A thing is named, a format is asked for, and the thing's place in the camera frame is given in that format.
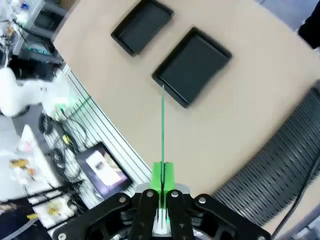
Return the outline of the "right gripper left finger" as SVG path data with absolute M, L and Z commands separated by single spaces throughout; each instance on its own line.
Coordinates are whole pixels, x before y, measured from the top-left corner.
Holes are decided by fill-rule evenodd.
M 164 230 L 164 163 L 129 197 L 119 192 L 53 232 L 55 240 L 151 240 Z

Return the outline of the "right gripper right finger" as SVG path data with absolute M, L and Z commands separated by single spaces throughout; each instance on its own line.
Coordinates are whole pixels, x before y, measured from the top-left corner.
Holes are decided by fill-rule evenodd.
M 212 196 L 191 197 L 178 189 L 174 165 L 163 164 L 166 220 L 173 240 L 270 240 L 271 234 Z

